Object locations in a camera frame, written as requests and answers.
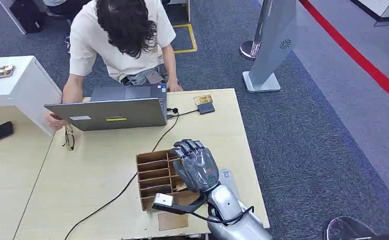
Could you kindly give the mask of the person's left hand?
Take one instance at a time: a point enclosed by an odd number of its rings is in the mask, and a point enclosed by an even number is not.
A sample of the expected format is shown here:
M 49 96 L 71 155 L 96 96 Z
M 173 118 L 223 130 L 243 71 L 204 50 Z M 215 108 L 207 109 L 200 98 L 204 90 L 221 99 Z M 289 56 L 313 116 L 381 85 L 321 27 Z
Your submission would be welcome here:
M 166 83 L 168 92 L 182 92 L 183 87 L 180 85 L 177 79 L 169 79 Z

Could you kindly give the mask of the person's right hand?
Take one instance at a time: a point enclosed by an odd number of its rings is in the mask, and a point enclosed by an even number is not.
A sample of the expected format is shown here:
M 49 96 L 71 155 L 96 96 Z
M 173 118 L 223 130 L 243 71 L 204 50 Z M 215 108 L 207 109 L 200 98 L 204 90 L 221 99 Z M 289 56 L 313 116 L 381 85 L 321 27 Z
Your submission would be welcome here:
M 53 117 L 53 115 L 54 114 L 52 112 L 45 113 L 45 120 L 50 128 L 52 128 L 55 131 L 58 131 L 67 125 L 67 123 L 64 120 L 56 119 Z

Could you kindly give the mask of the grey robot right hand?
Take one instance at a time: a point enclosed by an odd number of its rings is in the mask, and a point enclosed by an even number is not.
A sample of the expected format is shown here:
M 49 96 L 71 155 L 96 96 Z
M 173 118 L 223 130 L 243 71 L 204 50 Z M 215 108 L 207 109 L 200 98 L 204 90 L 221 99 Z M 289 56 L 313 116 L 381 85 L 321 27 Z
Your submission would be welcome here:
M 173 167 L 188 190 L 202 193 L 219 184 L 219 169 L 213 155 L 199 140 L 177 141 L 171 152 L 179 158 Z

